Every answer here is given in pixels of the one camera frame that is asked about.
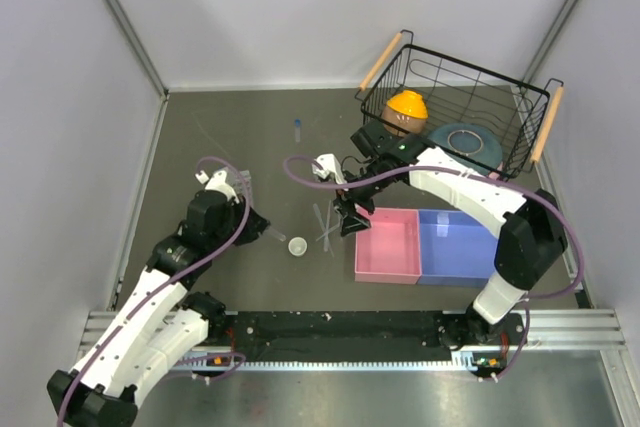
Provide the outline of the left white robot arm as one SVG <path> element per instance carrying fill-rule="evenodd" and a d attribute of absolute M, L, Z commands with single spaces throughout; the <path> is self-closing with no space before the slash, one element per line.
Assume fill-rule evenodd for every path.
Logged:
<path fill-rule="evenodd" d="M 197 192 L 174 233 L 159 241 L 124 306 L 70 370 L 56 371 L 47 392 L 60 426 L 130 426 L 153 387 L 202 341 L 226 334 L 225 305 L 196 292 L 198 278 L 231 246 L 268 228 L 246 187 Z"/>

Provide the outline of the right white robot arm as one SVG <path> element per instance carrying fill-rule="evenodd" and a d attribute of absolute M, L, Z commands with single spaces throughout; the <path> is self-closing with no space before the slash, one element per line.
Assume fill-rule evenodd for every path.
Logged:
<path fill-rule="evenodd" d="M 568 246 L 555 197 L 483 176 L 426 137 L 394 136 L 380 123 L 361 127 L 352 140 L 368 160 L 359 174 L 343 170 L 333 154 L 317 157 L 313 168 L 319 179 L 337 185 L 341 233 L 368 229 L 374 196 L 399 181 L 469 215 L 496 238 L 497 249 L 495 271 L 468 308 L 466 327 L 474 340 L 492 341 L 502 332 L 503 319 Z"/>

